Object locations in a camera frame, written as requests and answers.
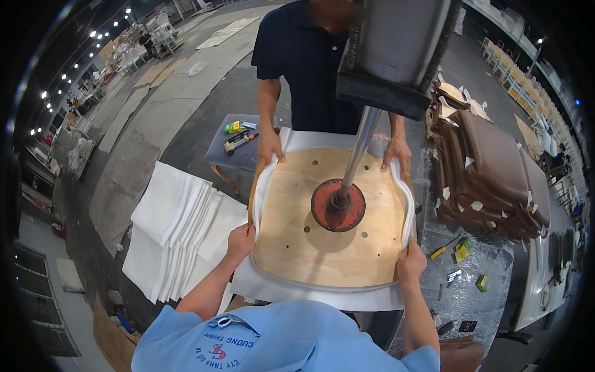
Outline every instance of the dark polo shirt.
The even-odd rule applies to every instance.
[[[344,133],[358,131],[363,106],[336,98],[337,70],[349,37],[316,26],[298,0],[262,20],[252,55],[259,79],[284,76],[292,95],[294,130]]]

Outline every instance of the yellow screwdriver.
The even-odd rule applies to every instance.
[[[452,239],[450,242],[448,242],[447,244],[445,244],[444,246],[440,247],[439,249],[437,249],[434,253],[432,253],[430,255],[430,258],[432,260],[434,260],[436,257],[438,257],[439,255],[441,255],[442,253],[444,253],[446,251],[446,247],[449,246],[452,242],[454,242],[456,239],[459,239],[461,237],[462,234],[459,234],[459,236],[457,236],[456,238]]]

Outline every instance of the company logo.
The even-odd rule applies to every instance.
[[[213,345],[213,347],[215,348],[215,350],[213,351],[209,351],[210,354],[213,354],[213,357],[211,359],[217,359],[217,360],[221,360],[223,358],[225,358],[225,352],[223,350],[221,350],[221,347],[223,346],[222,343],[218,343],[216,345]]]

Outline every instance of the green box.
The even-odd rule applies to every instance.
[[[461,261],[463,261],[465,259],[465,257],[467,257],[469,255],[469,253],[471,253],[473,248],[473,242],[471,241],[471,239],[469,237],[466,237],[465,240],[463,240],[461,243],[458,243],[455,247],[456,252],[455,252],[455,258],[456,258],[456,263],[460,263]]]
[[[479,288],[480,291],[482,291],[484,293],[487,292],[487,289],[490,286],[490,284],[487,281],[486,275],[480,275],[480,277],[477,279],[477,282],[475,283],[475,285],[477,286],[477,288]]]
[[[238,133],[244,130],[244,127],[239,121],[235,121],[234,123],[229,123],[225,125],[225,134],[232,135],[233,133]]]

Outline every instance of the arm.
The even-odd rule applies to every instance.
[[[258,111],[260,113],[260,138],[258,139],[258,155],[262,156],[267,164],[271,163],[273,152],[280,162],[285,162],[281,152],[281,141],[273,130],[273,118],[277,101],[281,94],[281,81],[279,79],[261,80],[258,85]]]
[[[401,293],[405,299],[405,355],[422,346],[430,346],[440,356],[440,342],[430,310],[421,294],[419,276],[425,270],[426,258],[419,245],[409,238],[408,251],[397,261],[397,274]]]
[[[390,161],[396,157],[401,164],[401,178],[404,178],[405,173],[411,171],[411,151],[405,140],[405,118],[389,112],[389,119],[392,138],[386,150],[381,169],[388,169]]]
[[[190,293],[180,301],[177,312],[191,311],[203,320],[217,315],[230,276],[254,249],[256,228],[240,226],[229,235],[227,254]]]

